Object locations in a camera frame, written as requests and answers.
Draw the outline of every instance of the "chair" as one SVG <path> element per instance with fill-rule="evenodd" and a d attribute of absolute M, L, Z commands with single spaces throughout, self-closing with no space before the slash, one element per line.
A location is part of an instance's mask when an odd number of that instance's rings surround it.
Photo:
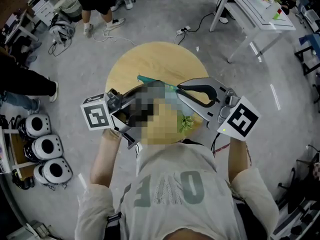
<path fill-rule="evenodd" d="M 318 98 L 313 101 L 313 104 L 316 104 L 320 101 L 320 74 L 315 74 L 315 84 L 312 85 L 316 89 L 316 92 L 318 93 Z"/>

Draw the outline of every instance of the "sneaker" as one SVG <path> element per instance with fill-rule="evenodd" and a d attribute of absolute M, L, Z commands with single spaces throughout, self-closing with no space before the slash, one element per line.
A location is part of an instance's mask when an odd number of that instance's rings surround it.
<path fill-rule="evenodd" d="M 88 28 L 83 29 L 83 34 L 87 37 L 90 38 L 92 34 L 92 30 L 94 29 L 94 25 L 90 24 Z"/>
<path fill-rule="evenodd" d="M 50 102 L 54 102 L 56 99 L 57 99 L 57 97 L 58 97 L 58 88 L 59 88 L 59 85 L 58 85 L 58 82 L 54 82 L 55 83 L 55 93 L 54 93 L 54 95 L 53 96 L 50 96 L 49 97 L 49 101 Z"/>
<path fill-rule="evenodd" d="M 31 62 L 36 61 L 36 59 L 37 59 L 37 56 L 29 56 L 28 58 L 26 58 L 25 61 L 28 63 L 31 63 Z"/>
<path fill-rule="evenodd" d="M 125 3 L 125 8 L 127 10 L 130 10 L 130 9 L 132 9 L 134 7 L 134 4 L 132 3 L 131 0 L 124 0 L 124 3 Z"/>
<path fill-rule="evenodd" d="M 220 17 L 219 21 L 223 24 L 227 24 L 229 22 L 228 19 L 224 17 Z"/>
<path fill-rule="evenodd" d="M 37 107 L 36 107 L 36 109 L 35 109 L 35 110 L 32 110 L 32 109 L 28 110 L 28 115 L 32 115 L 32 114 L 37 114 L 37 113 L 39 113 L 41 101 L 40 101 L 39 98 L 37 98 L 37 99 L 36 99 L 36 102 L 37 102 Z"/>
<path fill-rule="evenodd" d="M 111 12 L 116 11 L 119 8 L 119 5 L 121 5 L 123 1 L 121 0 L 116 0 L 115 5 L 110 7 Z"/>
<path fill-rule="evenodd" d="M 121 27 L 125 23 L 125 18 L 120 18 L 120 19 L 113 19 L 112 20 L 112 25 L 108 26 L 106 25 L 106 30 L 111 31 L 115 28 Z"/>

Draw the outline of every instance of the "concrete floor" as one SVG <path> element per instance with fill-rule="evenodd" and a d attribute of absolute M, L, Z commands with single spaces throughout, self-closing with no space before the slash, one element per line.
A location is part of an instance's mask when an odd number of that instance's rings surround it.
<path fill-rule="evenodd" d="M 218 0 L 137 0 L 134 8 L 124 7 L 114 15 L 126 17 L 124 26 L 113 30 L 114 36 L 131 39 L 137 44 L 152 41 L 172 42 L 176 31 L 189 25 L 196 29 L 201 18 L 213 12 Z M 312 89 L 314 73 L 304 77 L 302 67 L 294 52 L 300 50 L 298 37 L 308 29 L 299 24 L 294 12 L 289 15 L 296 31 L 281 39 L 262 56 L 262 62 L 255 57 L 249 47 L 243 50 L 234 63 L 226 61 L 231 52 L 242 42 L 245 35 L 237 23 L 229 18 L 229 23 L 218 23 L 215 32 L 208 31 L 213 15 L 203 20 L 197 33 L 188 33 L 181 43 L 194 53 L 204 64 L 208 74 L 226 86 L 235 89 L 239 96 L 248 100 L 262 114 L 262 119 L 249 137 L 247 144 L 252 164 L 259 168 L 262 178 L 274 197 L 280 190 L 278 182 L 286 182 L 295 160 L 306 153 L 306 145 L 313 143 L 320 147 L 320 115 L 313 104 L 315 92 Z M 95 38 L 103 39 L 103 24 L 98 13 L 92 13 L 95 24 Z M 82 34 L 83 25 L 76 27 L 71 47 L 58 57 L 48 54 L 52 38 L 48 32 L 39 34 L 42 46 L 37 51 L 38 59 L 30 69 L 50 76 L 59 82 L 59 97 L 56 102 L 41 98 L 43 111 L 50 116 L 54 132 L 59 134 L 64 147 L 64 157 L 72 167 L 74 177 L 67 189 L 58 187 L 55 192 L 36 184 L 29 190 L 21 190 L 10 185 L 11 191 L 28 220 L 38 220 L 51 226 L 53 233 L 65 240 L 74 237 L 77 221 L 78 197 L 84 190 L 82 177 L 88 182 L 90 167 L 98 151 L 100 131 L 89 131 L 83 118 L 80 104 L 84 98 L 105 90 L 108 74 L 115 62 L 133 45 L 125 40 L 117 42 L 94 42 Z M 259 36 L 256 45 L 263 47 L 275 35 Z M 274 86 L 280 110 L 271 89 Z M 23 109 L 4 105 L 1 114 L 26 115 Z M 195 141 L 210 147 L 215 133 L 205 128 L 194 134 Z M 227 144 L 229 138 L 221 136 L 216 147 Z M 226 168 L 228 149 L 217 153 L 221 169 Z M 111 183 L 115 207 L 124 187 L 135 176 L 135 151 L 127 150 L 126 142 L 121 147 L 116 160 L 115 175 Z"/>

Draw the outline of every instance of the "white marker cube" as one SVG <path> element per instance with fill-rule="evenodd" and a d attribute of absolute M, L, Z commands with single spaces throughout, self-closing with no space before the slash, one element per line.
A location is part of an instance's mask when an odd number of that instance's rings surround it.
<path fill-rule="evenodd" d="M 107 94 L 101 93 L 88 97 L 81 104 L 81 110 L 90 131 L 114 128 L 114 123 L 109 115 Z"/>

